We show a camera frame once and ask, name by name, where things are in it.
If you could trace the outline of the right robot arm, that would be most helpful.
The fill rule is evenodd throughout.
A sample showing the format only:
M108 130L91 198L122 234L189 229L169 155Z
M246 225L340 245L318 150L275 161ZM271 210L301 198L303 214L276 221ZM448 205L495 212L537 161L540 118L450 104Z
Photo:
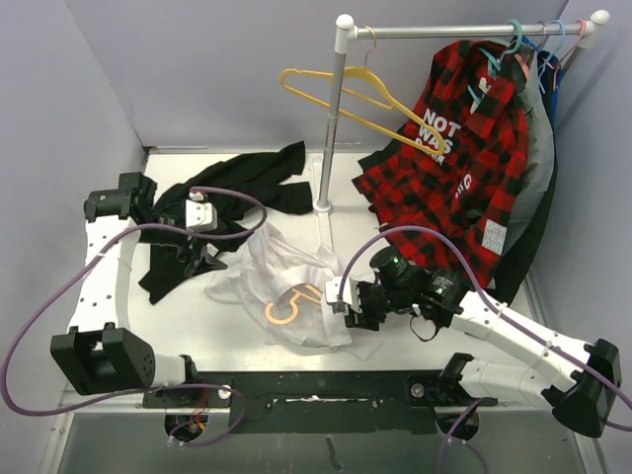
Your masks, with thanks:
M439 376L442 397L453 404L496 399L548 410L572 432L601 437L621 385L619 349L598 339L565 336L478 291L463 276L427 271L393 246L369 262L376 280L342 275L327 296L350 327L378 330L389 314L409 314L487 343L516 365L454 354Z

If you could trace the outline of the white shirt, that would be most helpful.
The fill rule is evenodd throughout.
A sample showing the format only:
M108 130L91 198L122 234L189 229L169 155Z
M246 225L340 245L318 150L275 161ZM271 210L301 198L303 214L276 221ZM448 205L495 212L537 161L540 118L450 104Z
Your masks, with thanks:
M383 346L383 336L346 327L327 305L325 282L339 277L343 266L326 245L313 254L305 253L289 245L278 229L266 223L225 263L227 270L211 276L204 289L206 297L240 306L267 332L269 344L344 351L361 360L369 359ZM320 305L301 306L290 324L270 323L265 316L266 306L271 302L285 304L290 290L305 283L322 292Z

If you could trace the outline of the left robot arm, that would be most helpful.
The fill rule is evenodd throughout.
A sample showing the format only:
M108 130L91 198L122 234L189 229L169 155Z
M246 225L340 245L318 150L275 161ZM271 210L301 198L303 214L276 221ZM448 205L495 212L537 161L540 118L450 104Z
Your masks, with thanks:
M50 353L81 395L166 386L178 405L200 394L189 355L161 355L129 324L132 260L140 243L170 247L189 277L207 256L193 233L214 230L217 212L203 192L188 192L183 222L152 211L157 185L140 172L123 173L114 189L89 193L84 202L87 256L75 312L65 334L52 338Z

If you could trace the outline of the beige plastic hanger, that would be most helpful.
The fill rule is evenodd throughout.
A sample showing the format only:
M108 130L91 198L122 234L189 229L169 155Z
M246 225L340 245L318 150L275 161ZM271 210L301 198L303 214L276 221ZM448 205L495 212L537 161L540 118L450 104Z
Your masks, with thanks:
M278 326L290 324L299 315L301 306L307 303L320 305L322 292L311 284L301 284L290 291L291 296L286 299L285 304L271 302L266 306L265 316L270 323Z

